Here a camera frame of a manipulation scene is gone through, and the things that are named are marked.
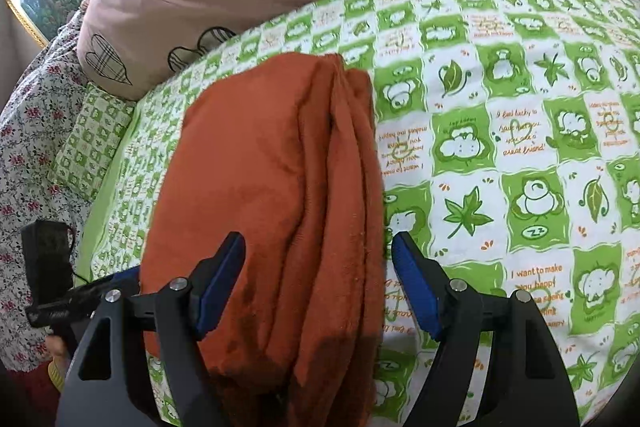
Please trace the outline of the person's left hand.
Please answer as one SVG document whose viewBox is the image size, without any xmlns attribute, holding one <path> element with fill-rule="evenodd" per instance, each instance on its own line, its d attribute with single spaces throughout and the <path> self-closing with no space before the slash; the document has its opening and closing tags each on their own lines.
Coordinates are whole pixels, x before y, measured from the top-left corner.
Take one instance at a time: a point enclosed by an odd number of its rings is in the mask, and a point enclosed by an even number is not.
<svg viewBox="0 0 640 427">
<path fill-rule="evenodd" d="M 68 359 L 68 351 L 60 336 L 47 335 L 46 347 L 54 361 L 64 362 Z"/>
</svg>

